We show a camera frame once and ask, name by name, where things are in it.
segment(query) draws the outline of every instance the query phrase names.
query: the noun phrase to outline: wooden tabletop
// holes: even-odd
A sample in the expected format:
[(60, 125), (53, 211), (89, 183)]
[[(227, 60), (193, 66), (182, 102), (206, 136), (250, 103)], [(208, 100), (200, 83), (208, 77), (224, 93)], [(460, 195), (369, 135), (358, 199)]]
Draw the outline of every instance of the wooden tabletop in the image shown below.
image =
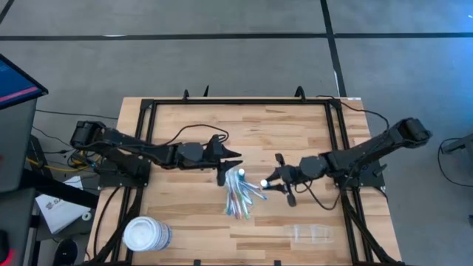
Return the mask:
[[(141, 99), (123, 99), (118, 130), (134, 135)], [(362, 107), (360, 100), (343, 101), (355, 108)], [(370, 131), (365, 114), (345, 107), (343, 112), (350, 145), (368, 140)], [(333, 117), (339, 136), (335, 112)], [(282, 153), (287, 164), (297, 166), (301, 157), (331, 150), (324, 107), (307, 105), (158, 106), (152, 142), (164, 143), (182, 127), (196, 123), (230, 132), (225, 145), (242, 154), (244, 163), (240, 166), (246, 170), (248, 182), (255, 184), (277, 166), (275, 153)], [(212, 134), (216, 132), (209, 128), (186, 129), (178, 141), (205, 143)], [(313, 182), (312, 189), (325, 205), (333, 204), (338, 194), (328, 177)], [(113, 188), (107, 188), (101, 192), (97, 214), (102, 212), (112, 191)], [(106, 209), (98, 249), (116, 229), (122, 195), (123, 189)], [(334, 211), (325, 211), (309, 193), (303, 193), (296, 194), (298, 205), (291, 208), (280, 192), (266, 195), (266, 201), (254, 197), (249, 220), (237, 220), (223, 213), (226, 190), (217, 186), (215, 171), (169, 171), (153, 166), (149, 186), (144, 190), (141, 215), (170, 225), (173, 239), (166, 250), (135, 253), (133, 264), (191, 265), (194, 259), (201, 259), (203, 265), (272, 265), (274, 260), (281, 260), (284, 265), (351, 265), (340, 202)], [(361, 198), (368, 228), (390, 256), (401, 259), (386, 199), (372, 188), (361, 189)], [(360, 259), (364, 259), (357, 229), (355, 234)], [(120, 257), (124, 255), (122, 246)]]

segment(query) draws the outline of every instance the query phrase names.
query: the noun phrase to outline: desk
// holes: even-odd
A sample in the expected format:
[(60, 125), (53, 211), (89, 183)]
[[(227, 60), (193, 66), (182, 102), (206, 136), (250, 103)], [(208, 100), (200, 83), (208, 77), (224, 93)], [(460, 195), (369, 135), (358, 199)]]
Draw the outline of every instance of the desk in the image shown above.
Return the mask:
[[(117, 128), (135, 134), (142, 98), (123, 100)], [(361, 108), (360, 100), (344, 100)], [(344, 108), (344, 119), (350, 145), (370, 138), (365, 114)], [(335, 112), (333, 120), (337, 126)], [(225, 145), (243, 154), (247, 180), (259, 183), (273, 172), (274, 154), (284, 155), (287, 164), (297, 165), (301, 157), (331, 150), (327, 119), (323, 106), (222, 106), (165, 105), (158, 106), (153, 143), (164, 143), (182, 127), (207, 123), (230, 132)], [(147, 124), (143, 126), (145, 137)], [(208, 128), (185, 130), (179, 141), (207, 142), (215, 131)], [(279, 192), (267, 192), (269, 199), (255, 198), (249, 220), (236, 220), (223, 214), (226, 191), (217, 187), (215, 171), (167, 171), (152, 166), (148, 188), (144, 189), (141, 215), (169, 224), (173, 239), (167, 250), (135, 253), (134, 265), (187, 264), (201, 259), (209, 264), (273, 265), (351, 265), (347, 233), (341, 205), (334, 211), (320, 208), (308, 193), (297, 194), (298, 205), (291, 208)], [(330, 178), (312, 185), (313, 192), (324, 204), (332, 204), (338, 190)], [(101, 192), (97, 212), (101, 213), (113, 188)], [(98, 235), (100, 249), (116, 229), (123, 189), (115, 195), (104, 215)], [(371, 188), (361, 190), (368, 228), (381, 246), (394, 259), (401, 259), (385, 198)], [(97, 219), (92, 232), (95, 232)], [(301, 231), (299, 241), (290, 237), (292, 225), (326, 225), (333, 232), (332, 242), (313, 244)], [(355, 230), (360, 259), (364, 258), (359, 233)], [(88, 251), (93, 254), (92, 235)], [(122, 246), (121, 259), (125, 249)]]

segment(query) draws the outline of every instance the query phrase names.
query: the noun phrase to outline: monitor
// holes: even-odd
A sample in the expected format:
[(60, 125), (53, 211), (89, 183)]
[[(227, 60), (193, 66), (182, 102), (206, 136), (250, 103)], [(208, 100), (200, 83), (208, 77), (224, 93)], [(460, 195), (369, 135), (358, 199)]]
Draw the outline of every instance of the monitor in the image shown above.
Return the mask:
[(0, 54), (0, 110), (47, 93), (46, 88)]

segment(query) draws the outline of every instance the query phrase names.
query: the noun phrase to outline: gray concrete floor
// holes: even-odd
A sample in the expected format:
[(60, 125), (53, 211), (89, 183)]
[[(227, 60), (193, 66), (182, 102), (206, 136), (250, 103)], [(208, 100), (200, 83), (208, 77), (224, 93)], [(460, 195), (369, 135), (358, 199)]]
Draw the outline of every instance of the gray concrete floor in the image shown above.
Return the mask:
[[(0, 7), (7, 1), (0, 0)], [(328, 0), (335, 33), (473, 32), (468, 0)], [(15, 0), (0, 35), (324, 33), (317, 0)], [(347, 95), (391, 123), (419, 117), (434, 137), (383, 160), (389, 208), (405, 262), (473, 265), (473, 188), (438, 171), (442, 139), (473, 132), (472, 38), (337, 39)], [(50, 90), (38, 108), (118, 116), (126, 96), (338, 95), (327, 39), (0, 41), (0, 52)], [(37, 113), (35, 125), (68, 140), (80, 117)], [(383, 124), (368, 116), (373, 134)], [(106, 121), (114, 126), (113, 121)], [(39, 134), (45, 150), (60, 143)], [(50, 156), (51, 160), (62, 160)], [(466, 155), (444, 157), (448, 175), (473, 183)], [(86, 238), (79, 241), (85, 245)], [(40, 265), (50, 264), (44, 245)]]

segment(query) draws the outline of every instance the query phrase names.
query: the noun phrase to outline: black floor line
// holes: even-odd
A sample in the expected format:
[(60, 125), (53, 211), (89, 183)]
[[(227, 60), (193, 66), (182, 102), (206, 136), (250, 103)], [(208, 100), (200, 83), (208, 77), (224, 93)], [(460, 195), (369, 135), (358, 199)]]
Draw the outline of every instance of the black floor line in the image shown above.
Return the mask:
[(3, 10), (0, 13), (0, 24), (8, 13), (8, 10), (12, 7), (12, 4), (15, 0), (8, 0), (7, 4), (3, 7)]
[(335, 33), (335, 38), (473, 38), (473, 33)]
[(149, 41), (149, 40), (225, 40), (326, 38), (325, 33), (209, 33), (156, 35), (51, 35), (0, 36), (0, 41)]
[(338, 96), (346, 97), (347, 90), (345, 89), (345, 82), (343, 81), (343, 74), (341, 73), (340, 59), (338, 58), (337, 45), (335, 43), (335, 36), (333, 34), (332, 21), (330, 20), (327, 0), (320, 0), (320, 5), (324, 15), (325, 30), (327, 31), (328, 47), (330, 49), (330, 57), (332, 58), (333, 71), (336, 74), (335, 79), (338, 87)]

